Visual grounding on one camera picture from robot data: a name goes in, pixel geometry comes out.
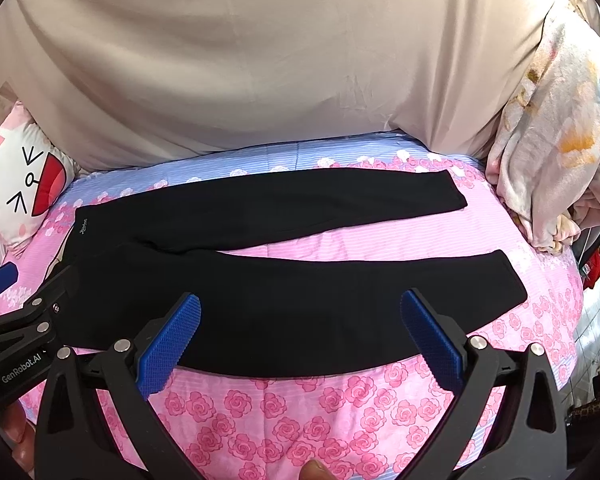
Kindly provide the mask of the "person's left hand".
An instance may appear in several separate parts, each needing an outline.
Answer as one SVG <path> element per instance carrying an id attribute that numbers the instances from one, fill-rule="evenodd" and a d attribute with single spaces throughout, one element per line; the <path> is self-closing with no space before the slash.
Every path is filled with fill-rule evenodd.
<path id="1" fill-rule="evenodd" d="M 0 427 L 12 445 L 12 458 L 24 471 L 30 472 L 34 467 L 35 430 L 19 401 L 2 411 Z"/>

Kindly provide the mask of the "person's right hand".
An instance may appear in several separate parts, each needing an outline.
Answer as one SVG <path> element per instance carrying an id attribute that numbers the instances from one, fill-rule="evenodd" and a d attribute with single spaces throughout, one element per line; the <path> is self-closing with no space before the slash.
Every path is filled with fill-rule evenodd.
<path id="1" fill-rule="evenodd" d="M 299 480 L 337 480 L 319 460 L 309 460 L 299 472 Z"/>

